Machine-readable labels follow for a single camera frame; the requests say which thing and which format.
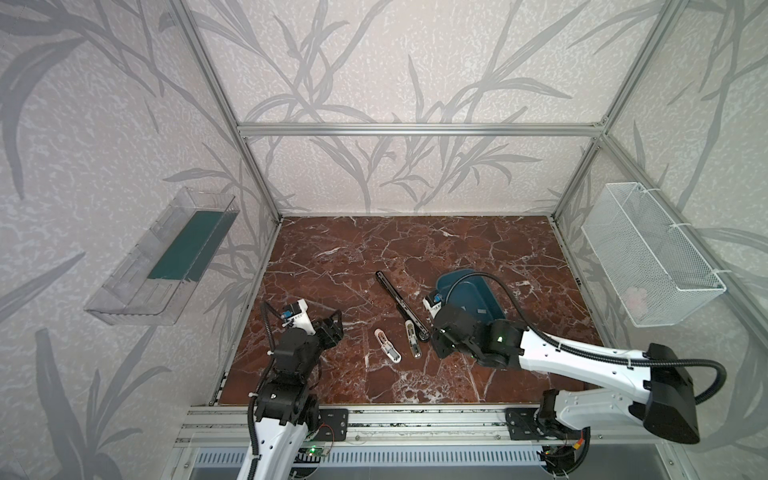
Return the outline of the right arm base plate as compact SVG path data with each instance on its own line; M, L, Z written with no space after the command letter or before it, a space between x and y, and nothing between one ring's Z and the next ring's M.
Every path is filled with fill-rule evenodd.
M591 437L587 429L574 430L555 420L538 418L539 409L534 406L508 407L504 409L504 421L509 438L513 441L560 440L576 442Z

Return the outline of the teal plastic tray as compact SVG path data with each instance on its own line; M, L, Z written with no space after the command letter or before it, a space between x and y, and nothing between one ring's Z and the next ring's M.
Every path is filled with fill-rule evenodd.
M436 289L442 299L448 298L448 303L472 314L478 321L490 324L503 319L505 313L497 301L485 277L471 276L454 284L465 275L474 273L472 269L461 269L441 275L436 281Z

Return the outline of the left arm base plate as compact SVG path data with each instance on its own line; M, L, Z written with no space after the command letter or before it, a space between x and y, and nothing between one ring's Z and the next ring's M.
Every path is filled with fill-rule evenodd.
M347 408L322 407L318 419L310 424L307 439L313 442L341 442L347 438L350 411Z

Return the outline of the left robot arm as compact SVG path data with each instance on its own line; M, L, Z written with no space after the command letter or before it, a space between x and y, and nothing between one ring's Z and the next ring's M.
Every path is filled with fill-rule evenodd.
M344 337L342 312L312 321L304 300L281 310L260 305L269 343L269 362L249 394L249 447L238 472L240 479L290 479L299 455L319 460L328 453L304 443L346 439L349 411L320 407L312 392L312 373L321 369L322 354Z

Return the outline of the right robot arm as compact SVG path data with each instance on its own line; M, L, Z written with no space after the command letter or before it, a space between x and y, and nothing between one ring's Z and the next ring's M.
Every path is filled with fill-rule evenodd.
M550 389L534 415L545 437L571 438L585 429L643 428L679 444L700 441L695 395L687 371L658 344L644 365L638 350L610 350L556 337L547 342L519 322L478 320L452 304L433 308L431 344L445 358L462 353L482 367L552 373L590 384L586 391Z

